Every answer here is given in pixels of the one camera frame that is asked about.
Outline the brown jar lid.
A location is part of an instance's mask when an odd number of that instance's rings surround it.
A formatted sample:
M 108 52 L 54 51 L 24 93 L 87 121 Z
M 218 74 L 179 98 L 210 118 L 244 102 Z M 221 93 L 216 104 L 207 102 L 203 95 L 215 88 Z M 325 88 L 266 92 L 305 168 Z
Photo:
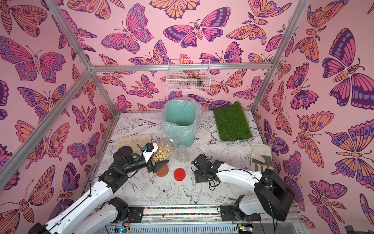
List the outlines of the brown jar lid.
M 169 167 L 168 167 L 168 165 L 165 165 L 165 166 L 163 166 L 157 173 L 156 173 L 156 175 L 158 176 L 158 177 L 165 177 L 167 174 L 168 174 L 168 172 L 169 172 Z

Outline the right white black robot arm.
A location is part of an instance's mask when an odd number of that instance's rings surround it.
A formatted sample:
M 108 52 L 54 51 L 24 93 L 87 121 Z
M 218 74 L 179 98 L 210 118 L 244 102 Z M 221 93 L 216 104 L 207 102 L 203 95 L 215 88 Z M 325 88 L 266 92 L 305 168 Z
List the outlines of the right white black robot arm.
M 211 162 L 205 154 L 200 154 L 191 162 L 191 166 L 196 168 L 196 182 L 207 182 L 211 190 L 221 183 L 230 183 L 256 195 L 255 199 L 246 195 L 237 198 L 233 212 L 238 219 L 243 219 L 244 215 L 267 213 L 274 220 L 286 221 L 295 193 L 275 171 L 265 169 L 263 172 L 252 172 L 220 160 Z

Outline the red jar lid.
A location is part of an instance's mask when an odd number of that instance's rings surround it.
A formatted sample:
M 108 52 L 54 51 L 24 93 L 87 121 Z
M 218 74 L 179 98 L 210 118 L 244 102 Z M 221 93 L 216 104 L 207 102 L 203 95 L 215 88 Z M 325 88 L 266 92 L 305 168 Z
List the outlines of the red jar lid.
M 173 176 L 176 181 L 183 181 L 186 178 L 186 172 L 184 169 L 178 168 L 174 171 Z

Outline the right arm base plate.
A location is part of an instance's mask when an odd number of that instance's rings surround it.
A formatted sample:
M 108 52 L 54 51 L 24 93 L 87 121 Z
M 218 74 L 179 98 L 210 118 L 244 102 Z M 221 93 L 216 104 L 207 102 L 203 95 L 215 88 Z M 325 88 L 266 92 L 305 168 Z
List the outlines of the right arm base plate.
M 221 214 L 222 221 L 261 221 L 260 214 L 247 215 L 234 205 L 220 205 L 217 211 Z

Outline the green lid peanut jar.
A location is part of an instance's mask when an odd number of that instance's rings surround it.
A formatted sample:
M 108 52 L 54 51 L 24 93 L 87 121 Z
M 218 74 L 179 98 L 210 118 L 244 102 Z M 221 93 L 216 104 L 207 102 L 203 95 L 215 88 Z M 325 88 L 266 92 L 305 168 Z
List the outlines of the green lid peanut jar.
M 153 154 L 154 161 L 167 160 L 176 150 L 177 144 L 171 138 L 168 138 L 168 142 L 158 144 L 158 151 Z

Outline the peanut jar clear plastic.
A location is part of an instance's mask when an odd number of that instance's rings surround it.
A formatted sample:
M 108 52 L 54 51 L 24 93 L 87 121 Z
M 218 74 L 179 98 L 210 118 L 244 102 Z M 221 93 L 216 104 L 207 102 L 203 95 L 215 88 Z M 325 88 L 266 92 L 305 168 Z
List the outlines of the peanut jar clear plastic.
M 163 137 L 163 138 L 161 138 L 157 143 L 158 143 L 158 144 L 161 144 L 161 143 L 165 144 L 165 143 L 167 143 L 167 142 L 168 142 L 168 137 Z

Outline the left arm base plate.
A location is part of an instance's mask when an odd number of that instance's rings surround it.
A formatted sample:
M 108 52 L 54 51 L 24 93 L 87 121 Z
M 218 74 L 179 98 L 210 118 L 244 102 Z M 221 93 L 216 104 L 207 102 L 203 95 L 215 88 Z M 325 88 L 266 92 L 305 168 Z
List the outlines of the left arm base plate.
M 116 221 L 118 223 L 140 223 L 142 222 L 144 207 L 126 207 L 118 212 Z

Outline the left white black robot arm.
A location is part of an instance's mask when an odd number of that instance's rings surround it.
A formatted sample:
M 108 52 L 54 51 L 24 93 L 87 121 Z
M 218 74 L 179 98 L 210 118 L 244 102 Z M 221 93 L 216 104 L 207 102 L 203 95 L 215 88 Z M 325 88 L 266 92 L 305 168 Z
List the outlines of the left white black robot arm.
M 113 163 L 85 195 L 46 224 L 35 224 L 29 233 L 83 234 L 94 232 L 113 221 L 129 222 L 131 212 L 128 203 L 112 196 L 129 180 L 129 174 L 135 175 L 143 168 L 156 173 L 167 165 L 168 160 L 152 161 L 157 150 L 156 143 L 147 143 L 141 155 L 134 153 L 130 146 L 121 147 L 114 153 Z

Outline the red lid peanut jar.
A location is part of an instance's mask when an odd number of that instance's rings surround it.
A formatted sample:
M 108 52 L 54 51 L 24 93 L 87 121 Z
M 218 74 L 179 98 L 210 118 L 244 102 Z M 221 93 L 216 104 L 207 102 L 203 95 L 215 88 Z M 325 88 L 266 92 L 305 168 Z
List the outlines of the red lid peanut jar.
M 189 149 L 185 145 L 179 145 L 177 147 L 177 160 L 180 163 L 187 163 L 190 160 Z

